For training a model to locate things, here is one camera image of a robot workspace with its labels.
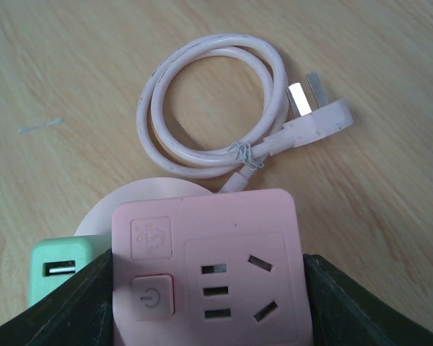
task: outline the pink power strip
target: pink power strip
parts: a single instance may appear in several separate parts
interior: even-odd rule
[[[292,196],[130,202],[113,215],[114,345],[312,345]]]

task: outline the green usb charger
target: green usb charger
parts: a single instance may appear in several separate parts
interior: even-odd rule
[[[110,244],[110,234],[39,241],[30,255],[28,306],[46,297],[108,250]]]

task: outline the plug prong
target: plug prong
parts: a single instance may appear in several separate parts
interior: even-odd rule
[[[311,113],[310,104],[300,83],[291,84],[287,89],[287,96],[295,117],[302,117]]]
[[[306,79],[310,84],[312,94],[315,97],[318,107],[321,108],[328,105],[329,99],[327,97],[327,93],[325,92],[324,86],[319,79],[318,73],[311,72],[306,75]]]

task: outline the cable strain relief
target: cable strain relief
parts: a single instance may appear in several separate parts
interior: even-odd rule
[[[220,193],[243,191],[248,185],[248,180],[241,173],[235,172],[228,181],[223,185]]]

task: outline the wooden table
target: wooden table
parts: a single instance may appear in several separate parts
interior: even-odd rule
[[[216,32],[269,41],[291,81],[318,71],[349,101],[351,128],[270,158],[249,188],[293,194],[304,252],[433,331],[433,0],[1,0],[0,324],[26,307],[37,241],[74,234],[117,187],[168,176],[139,143],[136,103],[164,58]],[[255,125],[262,96],[244,63],[204,59],[172,83],[167,124],[221,148]]]

